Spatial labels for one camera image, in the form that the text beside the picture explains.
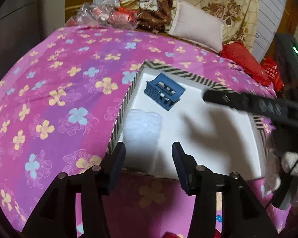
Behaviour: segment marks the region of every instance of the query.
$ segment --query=blue holder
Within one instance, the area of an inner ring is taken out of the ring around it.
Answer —
[[[169,111],[180,100],[185,90],[178,83],[160,73],[154,80],[147,82],[145,94]]]

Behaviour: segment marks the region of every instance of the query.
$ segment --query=metal bolt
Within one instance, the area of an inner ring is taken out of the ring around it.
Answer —
[[[63,179],[63,178],[65,178],[65,176],[66,176],[66,173],[64,173],[64,172],[61,172],[57,175],[58,179]]]
[[[229,98],[226,95],[223,96],[223,99],[225,102],[227,102],[227,103],[229,102]]]
[[[102,167],[100,165],[95,165],[91,168],[94,172],[98,172],[102,169]]]
[[[205,166],[203,166],[203,165],[197,165],[195,168],[196,168],[196,170],[198,170],[199,172],[202,172],[202,171],[205,170]]]
[[[238,178],[240,177],[240,175],[239,175],[237,172],[232,172],[232,173],[230,174],[230,176],[231,176],[232,178],[234,178],[234,179],[238,179]]]

